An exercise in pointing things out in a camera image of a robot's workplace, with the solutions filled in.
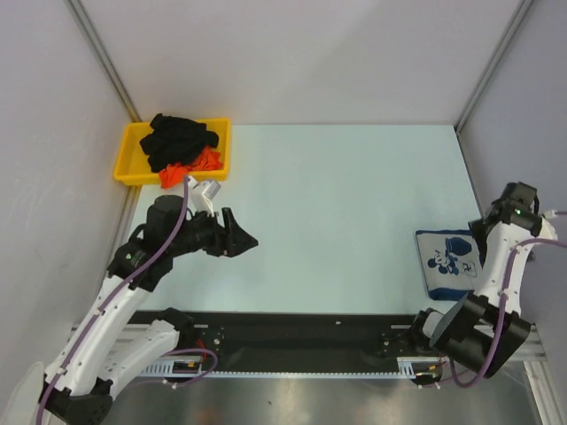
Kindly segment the blue t shirt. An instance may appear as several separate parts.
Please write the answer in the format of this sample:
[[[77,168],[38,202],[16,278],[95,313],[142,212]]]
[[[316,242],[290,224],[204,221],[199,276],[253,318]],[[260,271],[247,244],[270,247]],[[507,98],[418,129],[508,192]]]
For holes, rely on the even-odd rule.
[[[482,267],[469,230],[417,230],[416,245],[431,299],[458,301],[475,289]]]

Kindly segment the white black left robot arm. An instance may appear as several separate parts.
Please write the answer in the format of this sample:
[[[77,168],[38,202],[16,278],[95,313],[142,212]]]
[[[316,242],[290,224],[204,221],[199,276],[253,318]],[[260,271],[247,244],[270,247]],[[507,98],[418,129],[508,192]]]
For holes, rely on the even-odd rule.
[[[161,198],[148,208],[145,223],[116,251],[89,313],[47,367],[39,413],[52,413],[65,424],[99,424],[125,386],[155,359],[186,352],[216,358],[199,344],[194,320],[172,307],[125,349],[111,349],[176,257],[204,251],[233,258],[258,246],[228,207],[221,216],[219,222],[208,212],[190,214],[177,197]]]

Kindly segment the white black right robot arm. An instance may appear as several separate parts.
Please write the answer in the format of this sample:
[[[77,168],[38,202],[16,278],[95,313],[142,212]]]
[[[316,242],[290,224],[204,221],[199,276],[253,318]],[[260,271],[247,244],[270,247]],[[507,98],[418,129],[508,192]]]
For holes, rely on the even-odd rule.
[[[415,353],[435,351],[448,358],[462,388],[492,377],[527,339],[531,324],[521,318],[520,290],[532,248],[566,246],[545,216],[535,217],[534,228],[501,221],[487,232],[485,244],[478,290],[445,313],[432,308],[419,312],[408,333]]]

